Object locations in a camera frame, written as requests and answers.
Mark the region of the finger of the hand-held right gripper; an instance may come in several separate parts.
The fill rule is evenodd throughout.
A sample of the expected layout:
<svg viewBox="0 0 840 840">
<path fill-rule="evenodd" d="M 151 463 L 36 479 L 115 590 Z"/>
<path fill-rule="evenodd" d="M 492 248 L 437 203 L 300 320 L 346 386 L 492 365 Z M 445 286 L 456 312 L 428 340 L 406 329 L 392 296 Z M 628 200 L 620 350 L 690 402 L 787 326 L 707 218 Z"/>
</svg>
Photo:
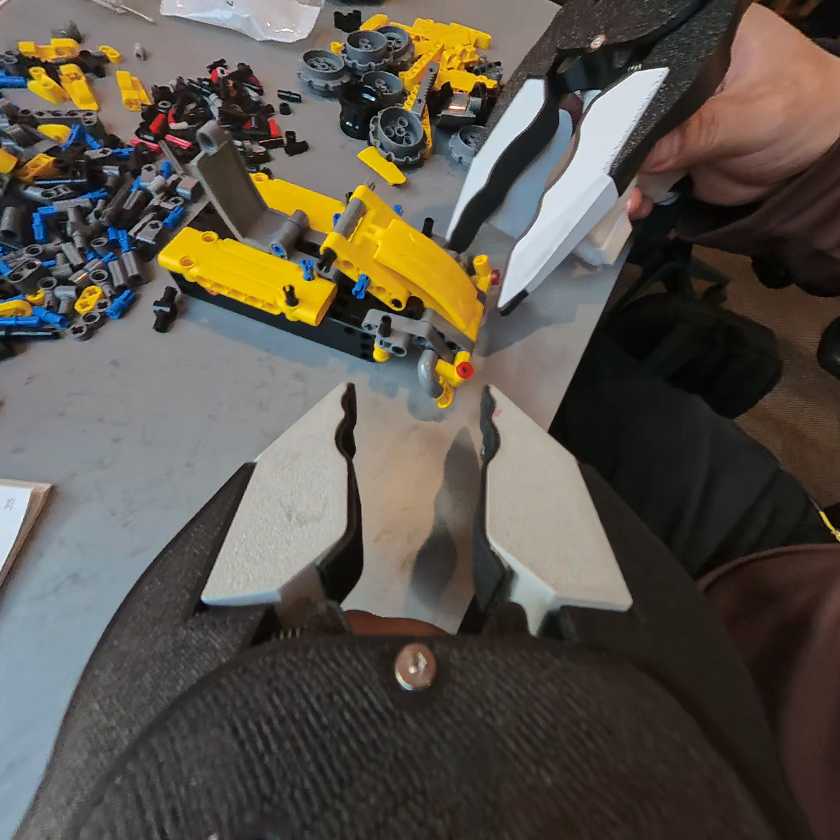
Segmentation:
<svg viewBox="0 0 840 840">
<path fill-rule="evenodd" d="M 506 201 L 512 187 L 550 146 L 560 125 L 560 88 L 526 79 L 478 149 L 455 205 L 447 246 L 464 251 Z"/>
<path fill-rule="evenodd" d="M 584 111 L 568 162 L 511 252 L 500 312 L 535 291 L 614 208 L 620 192 L 610 170 L 668 74 L 666 67 L 632 70 Z"/>
</svg>

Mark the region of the crumpled clear plastic bags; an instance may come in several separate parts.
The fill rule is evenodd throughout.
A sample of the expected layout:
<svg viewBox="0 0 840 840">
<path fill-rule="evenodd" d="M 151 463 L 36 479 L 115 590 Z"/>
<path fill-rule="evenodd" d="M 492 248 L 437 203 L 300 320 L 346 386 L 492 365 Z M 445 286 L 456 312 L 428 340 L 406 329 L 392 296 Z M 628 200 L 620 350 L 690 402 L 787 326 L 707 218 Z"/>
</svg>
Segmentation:
<svg viewBox="0 0 840 840">
<path fill-rule="evenodd" d="M 224 28 L 260 43 L 295 44 L 310 35 L 323 1 L 155 1 L 160 15 Z"/>
</svg>

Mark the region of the black backpack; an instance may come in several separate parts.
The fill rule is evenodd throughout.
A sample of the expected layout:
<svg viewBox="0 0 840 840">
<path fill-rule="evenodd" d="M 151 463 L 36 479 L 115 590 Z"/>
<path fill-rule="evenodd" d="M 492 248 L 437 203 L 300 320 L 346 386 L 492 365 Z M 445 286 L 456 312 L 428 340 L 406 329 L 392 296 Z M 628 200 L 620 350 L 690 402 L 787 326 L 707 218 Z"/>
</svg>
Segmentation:
<svg viewBox="0 0 840 840">
<path fill-rule="evenodd" d="M 730 420 L 756 407 L 783 374 L 771 329 L 706 300 L 649 294 L 615 308 L 605 330 L 646 370 Z"/>
</svg>

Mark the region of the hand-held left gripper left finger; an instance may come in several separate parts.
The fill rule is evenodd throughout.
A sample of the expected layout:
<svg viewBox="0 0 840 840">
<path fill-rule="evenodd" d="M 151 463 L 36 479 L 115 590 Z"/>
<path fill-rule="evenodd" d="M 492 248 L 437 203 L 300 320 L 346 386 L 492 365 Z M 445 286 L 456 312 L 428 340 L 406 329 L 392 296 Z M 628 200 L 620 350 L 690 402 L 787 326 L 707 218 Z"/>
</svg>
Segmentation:
<svg viewBox="0 0 840 840">
<path fill-rule="evenodd" d="M 202 592 L 207 606 L 342 603 L 364 567 L 354 385 L 335 387 L 254 468 Z"/>
</svg>

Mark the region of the pile of loose brick pieces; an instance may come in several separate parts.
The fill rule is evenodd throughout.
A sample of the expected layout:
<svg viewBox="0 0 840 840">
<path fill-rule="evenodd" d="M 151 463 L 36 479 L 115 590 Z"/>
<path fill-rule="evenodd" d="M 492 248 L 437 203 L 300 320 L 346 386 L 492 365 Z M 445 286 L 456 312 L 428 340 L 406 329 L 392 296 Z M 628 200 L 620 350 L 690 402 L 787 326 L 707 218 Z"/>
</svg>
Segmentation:
<svg viewBox="0 0 840 840">
<path fill-rule="evenodd" d="M 301 96 L 279 89 L 275 108 L 247 63 L 218 59 L 147 91 L 122 62 L 71 21 L 2 52 L 2 361 L 89 340 L 133 307 L 145 267 L 202 200 L 200 129 L 218 122 L 252 175 L 271 177 L 273 150 L 309 150 L 278 120 Z"/>
</svg>

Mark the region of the instruction booklet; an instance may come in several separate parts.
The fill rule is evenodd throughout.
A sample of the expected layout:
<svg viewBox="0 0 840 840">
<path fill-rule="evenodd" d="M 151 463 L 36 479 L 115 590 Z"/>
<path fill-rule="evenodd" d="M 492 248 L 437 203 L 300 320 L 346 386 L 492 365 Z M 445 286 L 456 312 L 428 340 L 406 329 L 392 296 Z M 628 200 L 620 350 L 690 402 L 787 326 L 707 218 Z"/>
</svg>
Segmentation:
<svg viewBox="0 0 840 840">
<path fill-rule="evenodd" d="M 1 479 L 1 585 L 14 567 L 52 489 L 46 482 Z"/>
</svg>

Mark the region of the person's brown shirt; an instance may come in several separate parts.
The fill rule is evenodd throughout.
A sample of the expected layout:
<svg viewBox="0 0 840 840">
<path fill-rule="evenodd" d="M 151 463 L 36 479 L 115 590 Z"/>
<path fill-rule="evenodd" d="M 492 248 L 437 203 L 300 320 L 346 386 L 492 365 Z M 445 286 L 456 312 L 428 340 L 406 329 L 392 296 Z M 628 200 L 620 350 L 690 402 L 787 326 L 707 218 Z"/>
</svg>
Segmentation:
<svg viewBox="0 0 840 840">
<path fill-rule="evenodd" d="M 838 543 L 755 553 L 698 585 L 759 691 L 815 838 L 838 839 Z"/>
</svg>

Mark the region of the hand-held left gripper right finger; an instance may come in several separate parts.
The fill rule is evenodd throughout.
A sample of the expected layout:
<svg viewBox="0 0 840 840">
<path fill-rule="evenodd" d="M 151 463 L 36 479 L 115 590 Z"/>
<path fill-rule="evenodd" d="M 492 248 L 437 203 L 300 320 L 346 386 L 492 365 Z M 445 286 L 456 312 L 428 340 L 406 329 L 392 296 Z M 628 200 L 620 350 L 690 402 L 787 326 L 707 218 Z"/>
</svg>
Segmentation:
<svg viewBox="0 0 840 840">
<path fill-rule="evenodd" d="M 629 612 L 634 599 L 576 458 L 494 385 L 482 390 L 479 427 L 479 613 L 517 604 L 539 635 L 567 607 Z"/>
</svg>

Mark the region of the yellow and grey brick module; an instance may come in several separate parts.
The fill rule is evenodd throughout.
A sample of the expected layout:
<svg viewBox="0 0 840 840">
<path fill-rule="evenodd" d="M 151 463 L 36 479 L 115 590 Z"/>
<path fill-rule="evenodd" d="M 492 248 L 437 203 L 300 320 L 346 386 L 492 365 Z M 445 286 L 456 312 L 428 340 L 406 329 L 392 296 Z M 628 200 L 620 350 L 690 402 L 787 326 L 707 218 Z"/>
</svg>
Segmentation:
<svg viewBox="0 0 840 840">
<path fill-rule="evenodd" d="M 392 357 L 419 353 L 416 376 L 440 410 L 475 372 L 472 357 L 494 277 L 486 255 L 461 259 L 358 186 L 333 219 L 317 271 L 338 272 L 364 305 L 360 330 Z"/>
</svg>

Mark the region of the person's right hand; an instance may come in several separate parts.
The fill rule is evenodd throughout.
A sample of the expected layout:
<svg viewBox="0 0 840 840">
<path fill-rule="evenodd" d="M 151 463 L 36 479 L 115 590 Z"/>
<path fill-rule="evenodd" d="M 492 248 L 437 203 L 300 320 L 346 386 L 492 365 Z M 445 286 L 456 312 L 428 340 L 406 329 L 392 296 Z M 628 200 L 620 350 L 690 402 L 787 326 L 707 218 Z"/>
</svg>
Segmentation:
<svg viewBox="0 0 840 840">
<path fill-rule="evenodd" d="M 687 175 L 704 203 L 738 206 L 766 197 L 838 140 L 838 92 L 839 58 L 751 4 L 716 93 L 647 156 L 629 216 L 647 216 L 649 183 L 673 175 Z"/>
</svg>

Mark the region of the black and yellow brick assembly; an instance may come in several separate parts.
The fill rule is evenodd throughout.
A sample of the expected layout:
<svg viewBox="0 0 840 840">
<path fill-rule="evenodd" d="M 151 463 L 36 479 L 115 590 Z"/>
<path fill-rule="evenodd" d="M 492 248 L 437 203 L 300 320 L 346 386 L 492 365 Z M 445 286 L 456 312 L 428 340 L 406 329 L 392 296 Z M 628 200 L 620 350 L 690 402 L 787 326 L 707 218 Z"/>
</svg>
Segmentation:
<svg viewBox="0 0 840 840">
<path fill-rule="evenodd" d="M 274 329 L 374 362 L 365 308 L 338 272 L 317 262 L 345 204 L 248 172 L 233 137 L 213 120 L 197 132 L 192 172 L 208 203 L 163 247 L 159 265 L 179 290 Z"/>
</svg>

